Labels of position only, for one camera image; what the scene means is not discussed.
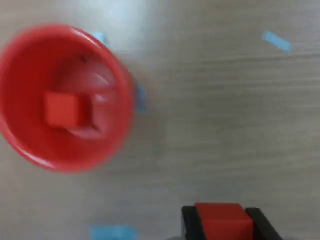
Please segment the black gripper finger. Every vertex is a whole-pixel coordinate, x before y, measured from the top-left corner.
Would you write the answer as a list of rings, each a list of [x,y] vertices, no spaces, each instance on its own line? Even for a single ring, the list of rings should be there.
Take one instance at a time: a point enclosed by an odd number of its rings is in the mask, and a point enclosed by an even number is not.
[[[207,239],[195,206],[183,206],[181,209],[181,237],[183,240]]]
[[[283,240],[260,208],[245,209],[253,222],[253,240]]]

